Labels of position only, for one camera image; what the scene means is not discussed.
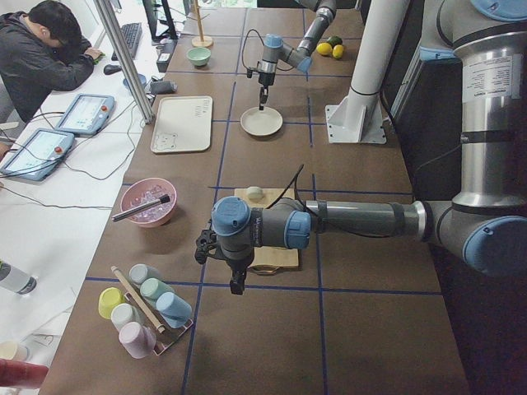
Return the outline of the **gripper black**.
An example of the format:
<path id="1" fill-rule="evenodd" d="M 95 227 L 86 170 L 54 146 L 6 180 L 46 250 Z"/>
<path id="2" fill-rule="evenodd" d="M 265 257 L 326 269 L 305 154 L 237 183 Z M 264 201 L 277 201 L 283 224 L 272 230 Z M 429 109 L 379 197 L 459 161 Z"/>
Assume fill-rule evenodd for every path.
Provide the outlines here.
<path id="1" fill-rule="evenodd" d="M 259 110 L 263 111 L 268 101 L 268 88 L 274 84 L 276 72 L 259 71 Z"/>
<path id="2" fill-rule="evenodd" d="M 194 259 L 203 265 L 208 258 L 224 261 L 231 268 L 230 289 L 233 295 L 243 295 L 245 291 L 245 279 L 247 268 L 254 261 L 254 249 L 249 247 L 241 252 L 239 256 L 235 253 L 226 253 L 217 234 L 213 230 L 202 230 L 200 236 L 195 240 L 196 248 Z"/>

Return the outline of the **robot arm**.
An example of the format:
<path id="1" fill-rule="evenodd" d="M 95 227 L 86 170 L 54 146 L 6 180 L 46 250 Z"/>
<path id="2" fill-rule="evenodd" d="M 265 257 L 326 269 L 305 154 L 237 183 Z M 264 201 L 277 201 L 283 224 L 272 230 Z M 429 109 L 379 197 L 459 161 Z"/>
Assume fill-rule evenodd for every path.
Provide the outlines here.
<path id="1" fill-rule="evenodd" d="M 282 60 L 307 73 L 323 32 L 336 14 L 335 1 L 297 1 L 316 19 L 296 48 L 279 35 L 267 35 L 263 55 L 248 75 L 259 74 L 261 117 Z M 380 126 L 381 87 L 410 1 L 371 1 L 349 91 L 328 105 L 329 142 L 373 142 Z M 526 1 L 424 1 L 420 60 L 461 64 L 461 130 L 450 151 L 411 168 L 412 185 L 429 163 L 446 159 L 446 170 L 460 170 L 459 191 L 451 200 L 410 204 L 302 201 L 278 195 L 264 208 L 240 197 L 220 199 L 208 227 L 196 239 L 194 258 L 222 260 L 231 269 L 230 289 L 242 295 L 256 248 L 304 249 L 317 233 L 342 232 L 366 238 L 414 236 L 437 245 L 488 277 L 526 274 L 526 191 L 515 180 L 522 118 L 526 110 Z M 446 170 L 439 175 L 446 176 Z M 425 170 L 431 180 L 431 170 Z"/>
<path id="2" fill-rule="evenodd" d="M 337 14 L 337 2 L 334 0 L 296 1 L 304 8 L 315 13 L 315 19 L 296 48 L 283 41 L 280 35 L 266 34 L 263 40 L 263 54 L 257 63 L 259 74 L 259 110 L 263 110 L 268 100 L 268 88 L 273 85 L 278 61 L 307 73 L 312 64 L 312 53 L 316 49 L 323 33 L 332 24 Z"/>

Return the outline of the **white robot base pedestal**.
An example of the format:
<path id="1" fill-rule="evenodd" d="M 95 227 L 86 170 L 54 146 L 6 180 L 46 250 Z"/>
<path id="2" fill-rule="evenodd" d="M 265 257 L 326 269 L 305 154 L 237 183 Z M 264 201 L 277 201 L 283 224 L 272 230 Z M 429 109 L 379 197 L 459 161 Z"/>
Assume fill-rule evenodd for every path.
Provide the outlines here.
<path id="1" fill-rule="evenodd" d="M 371 2 L 349 91 L 338 105 L 325 107 L 329 142 L 386 143 L 380 91 L 408 5 Z"/>

